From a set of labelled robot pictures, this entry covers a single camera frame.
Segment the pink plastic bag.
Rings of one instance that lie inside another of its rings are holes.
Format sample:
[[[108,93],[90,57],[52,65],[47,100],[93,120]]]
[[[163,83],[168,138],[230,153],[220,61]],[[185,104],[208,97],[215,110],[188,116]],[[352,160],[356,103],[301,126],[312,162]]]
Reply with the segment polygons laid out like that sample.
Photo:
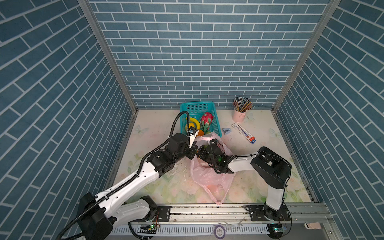
[[[232,151],[226,146],[219,135],[214,132],[197,137],[196,145],[203,150],[209,150],[211,140],[218,141],[217,146],[220,153],[223,153],[226,156],[233,155]],[[208,196],[215,204],[221,205],[224,203],[235,174],[217,174],[214,168],[210,164],[203,161],[203,159],[198,155],[195,155],[191,161],[190,172],[193,181],[207,192]]]

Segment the red dragon fruit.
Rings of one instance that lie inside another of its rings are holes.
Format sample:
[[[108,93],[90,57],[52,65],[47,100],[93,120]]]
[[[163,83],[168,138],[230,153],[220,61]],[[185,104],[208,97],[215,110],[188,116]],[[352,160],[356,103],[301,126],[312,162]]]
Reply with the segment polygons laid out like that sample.
[[[211,113],[206,112],[203,114],[200,124],[201,124],[201,129],[205,134],[209,132],[209,128],[211,126],[213,119],[214,117]]]

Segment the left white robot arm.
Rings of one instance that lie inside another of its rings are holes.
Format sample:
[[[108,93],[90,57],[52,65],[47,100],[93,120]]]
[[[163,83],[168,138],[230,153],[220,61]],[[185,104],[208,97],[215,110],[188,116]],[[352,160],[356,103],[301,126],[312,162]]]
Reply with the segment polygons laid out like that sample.
[[[136,172],[96,195],[87,193],[82,196],[75,219],[81,229],[79,236],[87,240],[104,240],[123,224],[152,220],[158,206],[151,197],[144,196],[128,205],[125,202],[172,170],[179,160],[193,159],[198,149],[195,138],[192,134],[181,133],[168,137],[165,143],[142,158]]]

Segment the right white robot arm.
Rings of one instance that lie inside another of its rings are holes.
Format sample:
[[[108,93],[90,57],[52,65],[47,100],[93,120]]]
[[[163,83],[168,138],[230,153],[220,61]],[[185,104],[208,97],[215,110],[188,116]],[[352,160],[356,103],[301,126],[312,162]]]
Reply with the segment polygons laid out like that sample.
[[[263,212],[268,220],[277,221],[284,215],[284,194],[291,178],[292,165],[267,147],[246,156],[225,154],[216,141],[199,147],[197,157],[214,169],[216,174],[256,171],[267,183],[268,191]]]

